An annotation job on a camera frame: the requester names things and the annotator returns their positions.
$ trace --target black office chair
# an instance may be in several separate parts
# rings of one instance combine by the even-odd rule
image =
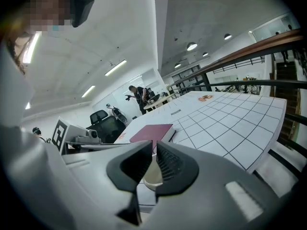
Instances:
[[[114,143],[126,128],[114,116],[108,117],[108,114],[104,110],[93,113],[90,119],[92,125],[87,129],[96,130],[102,143]]]

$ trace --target white table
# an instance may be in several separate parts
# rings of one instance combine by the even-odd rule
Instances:
[[[161,104],[162,102],[166,101],[167,99],[171,98],[173,95],[175,95],[174,93],[171,94],[171,95],[168,95],[168,96],[164,96],[162,98],[159,98],[156,102],[154,102],[153,104],[151,105],[146,105],[144,107],[144,110],[147,110],[149,108],[153,108],[153,107],[157,107],[158,104]]]
[[[213,95],[203,101],[203,96]],[[173,124],[171,142],[222,156],[252,173],[277,140],[286,100],[259,95],[192,91],[134,119],[115,143],[129,143],[148,124]],[[140,205],[155,205],[154,192],[140,183]]]

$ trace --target ceiling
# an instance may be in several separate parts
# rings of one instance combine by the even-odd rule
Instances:
[[[210,56],[229,42],[224,40],[226,33],[234,38],[279,16],[278,6],[282,6],[279,0],[168,0],[162,77],[175,71],[175,64],[181,60],[187,59],[184,67],[203,59],[204,52]],[[188,52],[189,42],[198,47]]]
[[[78,28],[43,32],[27,66],[35,95],[25,117],[91,101],[134,67],[153,61],[152,2],[95,0],[87,21]],[[111,62],[116,65],[124,59],[125,65],[105,76]],[[96,87],[81,98],[92,85]]]

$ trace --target orange sticker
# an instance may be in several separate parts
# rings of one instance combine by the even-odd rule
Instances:
[[[125,134],[126,134],[126,133],[121,134],[121,135],[119,136],[118,140],[123,139],[123,138],[125,137]]]
[[[212,97],[213,97],[213,95],[204,95],[203,97],[198,98],[198,100],[199,100],[200,102],[205,102],[206,99],[211,99]]]

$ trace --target camera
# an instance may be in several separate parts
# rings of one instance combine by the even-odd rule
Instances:
[[[78,143],[101,143],[101,139],[98,137],[97,131],[89,129],[85,136],[76,136],[74,142]]]
[[[126,94],[126,96],[127,96],[127,98],[126,98],[125,100],[126,100],[126,101],[130,101],[131,95],[127,95],[127,94]]]

